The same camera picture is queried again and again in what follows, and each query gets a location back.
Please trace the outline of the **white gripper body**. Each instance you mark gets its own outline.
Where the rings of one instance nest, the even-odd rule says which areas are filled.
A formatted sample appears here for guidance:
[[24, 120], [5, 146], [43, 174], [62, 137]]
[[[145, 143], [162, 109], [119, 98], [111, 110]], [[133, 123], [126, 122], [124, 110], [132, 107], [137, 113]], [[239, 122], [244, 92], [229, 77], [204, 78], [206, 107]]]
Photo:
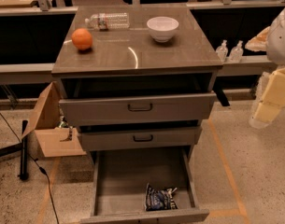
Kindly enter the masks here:
[[285, 67], [275, 70], [268, 77], [262, 96], [249, 119], [251, 127], [262, 129], [270, 125], [285, 107]]

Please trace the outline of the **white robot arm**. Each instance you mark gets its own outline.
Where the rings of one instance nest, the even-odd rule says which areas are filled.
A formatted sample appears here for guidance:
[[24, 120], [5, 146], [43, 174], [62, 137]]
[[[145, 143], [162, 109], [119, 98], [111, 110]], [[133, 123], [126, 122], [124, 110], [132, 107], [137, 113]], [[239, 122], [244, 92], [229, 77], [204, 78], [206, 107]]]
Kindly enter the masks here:
[[278, 66], [269, 77], [249, 124], [262, 129], [273, 122], [285, 106], [285, 8], [272, 21], [266, 36], [267, 59]]

